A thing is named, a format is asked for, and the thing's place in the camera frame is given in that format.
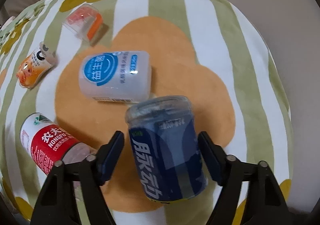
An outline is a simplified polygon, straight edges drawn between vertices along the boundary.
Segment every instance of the white stripe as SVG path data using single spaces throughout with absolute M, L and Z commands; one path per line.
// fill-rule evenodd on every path
M 26 25 L 27 25 L 27 24 L 25 24 L 25 25 L 22 27 L 22 29 L 21 29 L 21 34 L 23 33 L 23 30 L 24 30 L 24 28 L 26 27 Z M 7 57 L 4 59 L 4 61 L 3 61 L 3 63 L 2 63 L 0 72 L 2 72 L 2 71 L 4 70 L 4 68 L 7 66 L 8 60 L 10 59 L 10 57 L 11 57 L 11 55 L 12 55 L 15 47 L 16 47 L 17 44 L 18 44 L 18 42 L 19 42 L 19 40 L 17 40 L 17 41 L 12 45 L 12 47 L 11 47 L 11 49 L 10 49 L 10 51 L 9 51 L 9 54 L 7 55 Z
M 148 16 L 149 0 L 117 0 L 113 23 L 113 36 L 131 21 Z
M 47 179 L 47 175 L 42 172 L 42 170 L 37 166 L 37 175 L 38 175 L 38 180 L 39 180 L 39 185 L 42 188 L 45 179 Z
M 247 43 L 266 113 L 274 152 L 274 175 L 280 184 L 289 178 L 288 144 L 283 115 L 269 79 L 269 52 L 259 33 L 248 19 L 234 6 L 241 31 Z
M 56 120 L 54 99 L 59 77 L 65 67 L 76 55 L 81 46 L 81 42 L 81 39 L 77 38 L 70 30 L 62 26 L 59 43 L 56 50 L 58 63 L 51 70 L 49 70 L 46 76 L 46 78 L 48 78 L 50 81 L 41 82 L 36 97 L 36 111 L 43 113 L 44 116 L 52 121 Z
M 164 207 L 143 213 L 124 213 L 113 211 L 117 225 L 166 225 Z
M 58 0 L 58 2 L 55 3 L 53 7 L 50 9 L 46 18 L 43 20 L 43 22 L 41 23 L 41 25 L 39 26 L 39 28 L 35 33 L 33 42 L 30 46 L 27 56 L 29 56 L 35 48 L 39 47 L 39 43 L 44 40 L 46 29 L 48 25 L 52 22 L 53 18 L 55 17 L 55 14 L 58 12 L 59 7 L 61 6 L 63 1 L 64 0 Z M 25 39 L 21 42 L 17 50 L 17 54 L 20 53 L 19 50 L 23 48 L 24 44 L 25 44 Z M 9 70 L 11 72 L 10 74 L 8 74 L 9 76 L 12 76 L 14 65 L 15 63 L 12 63 L 9 67 Z M 19 85 L 19 82 L 16 81 L 13 98 L 7 112 L 4 137 L 5 137 L 6 159 L 7 159 L 7 165 L 8 165 L 9 178 L 12 185 L 12 192 L 15 196 L 19 196 L 28 202 L 28 197 L 22 183 L 20 167 L 19 167 L 16 147 L 15 147 L 15 120 L 16 120 L 16 116 L 19 110 L 21 100 L 25 93 L 26 93 L 26 89 L 21 88 Z
M 234 88 L 233 68 L 227 45 L 223 39 L 218 24 L 215 8 L 210 0 L 184 0 L 193 46 L 198 61 L 216 73 L 225 84 L 235 111 L 235 134 L 226 146 L 225 152 L 233 154 L 241 161 L 247 160 L 247 140 L 244 130 L 244 119 L 236 98 Z M 214 203 L 220 194 L 216 186 Z M 246 186 L 241 189 L 242 202 L 245 199 Z

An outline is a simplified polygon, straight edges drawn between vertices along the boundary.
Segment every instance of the lying bottle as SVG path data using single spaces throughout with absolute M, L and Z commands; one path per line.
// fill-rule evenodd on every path
M 20 130 L 20 140 L 46 175 L 58 160 L 72 164 L 96 153 L 95 149 L 81 143 L 41 113 L 34 113 L 25 119 Z
M 86 97 L 99 101 L 147 100 L 151 87 L 149 54 L 117 51 L 88 56 L 79 70 L 79 87 Z

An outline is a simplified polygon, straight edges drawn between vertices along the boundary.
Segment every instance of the bottle label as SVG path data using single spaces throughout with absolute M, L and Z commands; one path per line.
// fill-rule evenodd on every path
M 131 61 L 130 61 L 130 73 L 131 74 L 137 74 L 138 73 L 136 71 L 137 61 L 138 61 L 138 55 L 136 55 L 136 54 L 132 55 L 131 56 Z
M 84 65 L 85 77 L 97 86 L 108 83 L 116 73 L 118 56 L 112 53 L 102 53 L 90 58 Z
M 147 197 L 154 201 L 190 199 L 207 185 L 193 117 L 163 117 L 129 129 L 138 175 Z
M 49 174 L 53 164 L 62 160 L 66 152 L 79 141 L 43 115 L 29 116 L 22 125 L 21 143 L 32 159 Z

